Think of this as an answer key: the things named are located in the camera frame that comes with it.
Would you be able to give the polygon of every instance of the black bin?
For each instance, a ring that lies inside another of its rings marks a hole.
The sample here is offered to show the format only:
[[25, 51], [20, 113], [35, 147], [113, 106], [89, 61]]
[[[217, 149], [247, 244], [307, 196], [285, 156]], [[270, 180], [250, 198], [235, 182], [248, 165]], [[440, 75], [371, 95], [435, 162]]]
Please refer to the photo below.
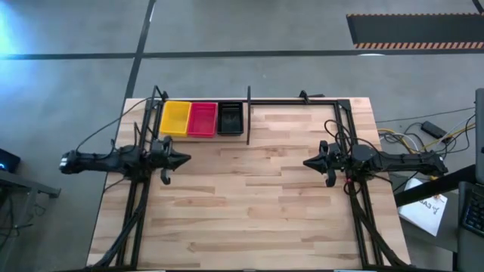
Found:
[[242, 102], [219, 102], [217, 133], [222, 136], [238, 136], [244, 133], [244, 110]]

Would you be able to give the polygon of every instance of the plastic bin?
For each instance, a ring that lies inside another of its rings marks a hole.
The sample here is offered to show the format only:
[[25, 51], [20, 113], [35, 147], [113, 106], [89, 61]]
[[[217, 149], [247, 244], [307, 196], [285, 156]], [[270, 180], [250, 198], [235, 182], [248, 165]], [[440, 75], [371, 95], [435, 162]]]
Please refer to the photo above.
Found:
[[163, 105], [160, 131], [163, 134], [187, 137], [190, 102], [167, 101]]
[[213, 138], [217, 123], [217, 103], [192, 103], [188, 120], [188, 136]]
[[244, 133], [244, 110], [242, 102], [219, 102], [219, 125], [222, 136], [238, 136]]

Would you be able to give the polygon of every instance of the power adapter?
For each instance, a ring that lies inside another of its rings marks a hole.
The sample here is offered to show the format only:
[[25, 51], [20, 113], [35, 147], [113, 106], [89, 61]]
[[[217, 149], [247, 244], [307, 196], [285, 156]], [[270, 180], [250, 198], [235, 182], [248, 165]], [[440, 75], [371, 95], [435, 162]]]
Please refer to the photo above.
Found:
[[[428, 135], [434, 137], [435, 139], [440, 139], [447, 135], [447, 131], [441, 129], [440, 127], [434, 125], [429, 121], [425, 121], [420, 129], [426, 132]], [[451, 137], [446, 137], [442, 140], [444, 144], [447, 144], [451, 140]]]

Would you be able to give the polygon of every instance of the gray floor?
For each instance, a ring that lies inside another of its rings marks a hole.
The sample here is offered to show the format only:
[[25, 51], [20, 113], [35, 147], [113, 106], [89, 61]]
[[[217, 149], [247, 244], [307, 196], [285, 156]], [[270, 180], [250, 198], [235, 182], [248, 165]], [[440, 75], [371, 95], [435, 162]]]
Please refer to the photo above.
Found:
[[[148, 0], [0, 0], [0, 53], [135, 52]], [[475, 12], [454, 0], [159, 0], [145, 51], [352, 49], [346, 13]], [[47, 212], [17, 238], [9, 266], [18, 271], [81, 268], [98, 213], [103, 174], [62, 175], [62, 153], [119, 115], [132, 60], [0, 60], [0, 148], [22, 157], [20, 174], [61, 187], [41, 198]], [[172, 97], [370, 97], [375, 119], [473, 106], [484, 87], [484, 55], [267, 57], [143, 60], [134, 97], [154, 84]], [[472, 111], [430, 117], [442, 128]], [[402, 131], [412, 121], [380, 123]], [[104, 152], [116, 126], [82, 149]], [[451, 171], [474, 163], [471, 148], [451, 154]], [[403, 151], [383, 145], [390, 152]], [[459, 147], [465, 147], [461, 138]], [[413, 264], [451, 268], [451, 253], [407, 239]]]

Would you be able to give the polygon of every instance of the butcher block tabletop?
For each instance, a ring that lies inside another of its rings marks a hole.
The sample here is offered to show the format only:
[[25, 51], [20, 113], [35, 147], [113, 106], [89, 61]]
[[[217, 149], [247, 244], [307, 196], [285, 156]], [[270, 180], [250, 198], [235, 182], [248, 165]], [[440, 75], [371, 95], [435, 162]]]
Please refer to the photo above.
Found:
[[[343, 99], [351, 101], [358, 137], [380, 148], [369, 98]], [[128, 99], [125, 110], [140, 100]], [[143, 114], [141, 103], [123, 117], [117, 146], [133, 143], [133, 122], [141, 125]], [[303, 166], [318, 154], [319, 141], [334, 142], [323, 126], [335, 119], [333, 107], [252, 105], [250, 114], [250, 145], [174, 140], [174, 149], [191, 160], [172, 173], [168, 186], [160, 171], [153, 173], [138, 269], [361, 268], [343, 174], [329, 188], [325, 175]], [[335, 124], [329, 128], [336, 133]], [[109, 174], [106, 187], [121, 178]], [[368, 187], [378, 231], [409, 263], [391, 185], [375, 178]], [[123, 181], [103, 195], [87, 264], [98, 261], [119, 235], [128, 193], [129, 181]], [[365, 241], [374, 263], [366, 230]]]

